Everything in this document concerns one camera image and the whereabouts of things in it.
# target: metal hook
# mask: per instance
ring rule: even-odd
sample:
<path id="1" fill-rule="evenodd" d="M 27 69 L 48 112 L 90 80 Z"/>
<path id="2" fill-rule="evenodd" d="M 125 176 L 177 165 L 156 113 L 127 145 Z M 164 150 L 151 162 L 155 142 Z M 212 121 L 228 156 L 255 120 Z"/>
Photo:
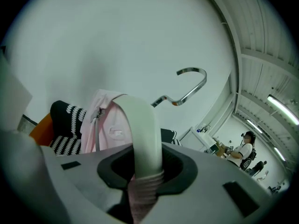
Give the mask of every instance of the metal hook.
<path id="1" fill-rule="evenodd" d="M 203 80 L 198 85 L 196 85 L 192 90 L 190 90 L 187 94 L 185 94 L 181 99 L 179 99 L 179 100 L 173 100 L 170 97 L 168 97 L 167 95 L 163 95 L 159 99 L 157 99 L 154 103 L 152 103 L 151 105 L 153 107 L 156 107 L 162 101 L 164 101 L 164 100 L 167 99 L 173 105 L 179 106 L 179 105 L 182 105 L 183 103 L 185 103 L 188 99 L 190 99 L 190 97 L 192 95 L 194 95 L 197 91 L 200 90 L 201 87 L 203 87 L 206 84 L 206 71 L 204 69 L 201 69 L 201 68 L 197 68 L 197 67 L 184 68 L 184 69 L 181 69 L 181 70 L 177 71 L 177 75 L 179 76 L 180 74 L 183 74 L 183 73 L 186 73 L 186 72 L 190 72 L 190 71 L 195 71 L 195 72 L 201 73 L 205 77 L 203 78 Z"/>

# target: ceiling light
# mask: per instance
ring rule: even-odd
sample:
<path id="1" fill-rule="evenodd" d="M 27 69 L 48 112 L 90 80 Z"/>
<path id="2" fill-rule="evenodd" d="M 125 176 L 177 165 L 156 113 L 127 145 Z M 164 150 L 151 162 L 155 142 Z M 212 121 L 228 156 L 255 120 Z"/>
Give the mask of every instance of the ceiling light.
<path id="1" fill-rule="evenodd" d="M 260 130 L 256 125 L 254 125 L 249 119 L 247 120 L 248 123 L 251 124 L 258 132 L 263 133 L 262 130 Z"/>
<path id="2" fill-rule="evenodd" d="M 283 113 L 285 113 L 295 123 L 295 125 L 299 125 L 299 119 L 292 113 L 292 111 L 290 111 L 288 107 L 286 107 L 272 95 L 268 96 L 268 100 L 272 104 L 274 104 L 278 109 L 280 109 Z"/>
<path id="3" fill-rule="evenodd" d="M 283 161 L 285 161 L 285 158 L 283 157 L 283 155 L 280 153 L 280 151 L 279 151 L 276 147 L 274 147 L 274 150 L 275 150 L 276 153 L 280 156 L 280 158 L 281 158 Z"/>

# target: orange armrest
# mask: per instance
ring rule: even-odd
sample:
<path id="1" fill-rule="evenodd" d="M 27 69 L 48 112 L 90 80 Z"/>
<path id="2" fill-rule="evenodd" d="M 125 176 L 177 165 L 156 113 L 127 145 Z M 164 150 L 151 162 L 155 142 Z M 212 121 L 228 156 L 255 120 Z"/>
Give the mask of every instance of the orange armrest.
<path id="1" fill-rule="evenodd" d="M 49 146 L 54 138 L 53 121 L 48 113 L 37 126 L 32 130 L 30 135 L 38 145 Z"/>

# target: backpack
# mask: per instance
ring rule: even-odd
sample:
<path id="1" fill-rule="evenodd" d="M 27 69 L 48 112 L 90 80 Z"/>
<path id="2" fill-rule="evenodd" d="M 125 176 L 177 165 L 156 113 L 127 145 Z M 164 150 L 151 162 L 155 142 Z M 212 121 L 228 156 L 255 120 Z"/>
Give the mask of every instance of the backpack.
<path id="1" fill-rule="evenodd" d="M 242 170 L 246 170 L 248 166 L 251 164 L 251 162 L 256 158 L 256 150 L 253 148 L 251 151 L 251 154 L 248 156 L 247 159 L 242 160 L 242 163 L 240 165 L 240 168 Z"/>

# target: pink garment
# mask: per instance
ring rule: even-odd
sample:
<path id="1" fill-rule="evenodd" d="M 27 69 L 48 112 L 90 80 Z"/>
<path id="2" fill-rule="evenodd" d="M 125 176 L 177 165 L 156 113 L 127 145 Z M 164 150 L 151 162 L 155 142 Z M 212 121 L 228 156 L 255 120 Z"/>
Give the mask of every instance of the pink garment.
<path id="1" fill-rule="evenodd" d="M 104 109 L 105 114 L 99 117 L 100 150 L 132 143 L 132 134 L 126 115 L 123 110 L 112 100 L 121 95 L 119 92 L 98 90 L 93 96 L 93 101 L 87 110 L 80 132 L 81 152 L 83 154 L 95 152 L 95 119 L 93 115 L 99 109 Z"/>

